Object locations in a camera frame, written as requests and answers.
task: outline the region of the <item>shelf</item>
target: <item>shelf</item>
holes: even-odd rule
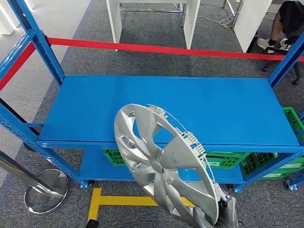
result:
[[[232,170],[212,169],[214,178],[219,184],[244,183],[239,165]],[[200,180],[195,170],[179,170],[183,181]],[[87,149],[84,151],[80,168],[80,177],[91,181],[135,181],[127,166],[113,167],[100,149]]]
[[[212,151],[300,150],[268,80],[259,78],[66,76],[37,143],[113,149],[114,118],[130,103],[162,107]]]

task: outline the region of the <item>hubcap center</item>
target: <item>hubcap center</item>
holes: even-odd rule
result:
[[[158,161],[152,161],[151,162],[151,166],[155,170],[156,172],[162,173],[164,170],[161,164]]]

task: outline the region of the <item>person's leg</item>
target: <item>person's leg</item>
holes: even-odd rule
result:
[[[263,50],[268,47],[275,47],[276,40],[282,31],[283,22],[286,16],[287,7],[289,4],[290,4],[290,2],[291,1],[285,1],[280,7],[280,9],[278,11],[274,21],[272,22],[272,32],[269,39],[259,38],[256,44]],[[274,51],[268,50],[268,53],[274,53]]]
[[[269,45],[274,45],[282,31],[283,25],[281,22],[280,11],[278,11],[272,23],[272,34],[270,35]]]

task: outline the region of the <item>stanchion post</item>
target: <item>stanchion post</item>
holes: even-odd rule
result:
[[[67,177],[60,170],[47,170],[35,176],[0,150],[0,167],[28,185],[26,207],[35,214],[45,214],[60,205],[69,188]]]

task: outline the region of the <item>floor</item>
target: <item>floor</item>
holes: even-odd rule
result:
[[[58,1],[57,4],[53,4],[52,9],[50,9],[51,3],[43,1],[42,4],[40,0],[35,0],[35,3],[36,9],[33,12],[34,16],[41,28],[45,29],[45,33],[50,37],[112,41],[105,0]],[[75,7],[68,7],[70,4],[75,4]],[[221,6],[223,1],[204,0],[202,4]],[[147,6],[138,4],[131,7]],[[276,6],[272,7],[273,10],[277,10]],[[228,9],[223,10],[207,5],[201,5],[199,10],[199,15],[213,20],[221,20],[229,14]],[[176,14],[124,12],[122,13],[123,31],[121,41],[185,48],[180,20],[180,15]],[[261,37],[269,37],[272,22],[265,18],[259,34]],[[17,40],[20,34],[21,31],[17,31],[12,37],[16,36],[15,39]],[[7,48],[7,51],[9,50],[9,45],[15,43],[3,36],[0,37],[0,41],[8,44],[4,47]],[[233,32],[204,19],[198,19],[192,48],[241,51]],[[260,50],[255,47],[253,52]],[[264,61],[256,60],[169,56],[72,47],[57,48],[55,53],[67,74],[233,77],[267,77],[269,74],[260,70]],[[291,81],[293,78],[294,73],[290,72],[275,89],[275,93],[282,106],[292,106],[299,112],[304,101],[302,93],[304,83],[292,86]],[[0,95],[24,115],[26,120],[43,122],[57,92],[57,88],[51,80],[51,76],[47,73],[38,55],[33,55]],[[20,147],[21,142],[13,137],[8,138],[8,133],[1,130],[4,132],[1,132],[2,136],[3,135],[1,139],[2,145],[4,145],[2,150],[30,171],[39,173],[54,167],[39,155],[27,151],[23,146]],[[57,150],[57,152],[75,169],[79,168],[82,153],[81,150]],[[2,228],[85,227],[92,193],[91,187],[80,189],[78,184],[70,181],[69,196],[61,207],[48,215],[38,216],[29,214],[23,206],[23,195],[26,189],[25,185],[11,175],[8,175],[3,182],[0,188]],[[131,182],[103,181],[95,185],[102,187],[103,195],[145,195],[137,184]],[[246,228],[288,228],[304,227],[304,220],[302,219],[304,209],[301,203],[303,193],[303,188],[299,188],[298,192],[290,192],[283,186],[282,181],[278,180],[257,181],[235,196],[239,220],[243,221]],[[100,227],[107,228],[187,227],[173,220],[158,207],[102,206],[100,207],[98,220],[101,223]]]

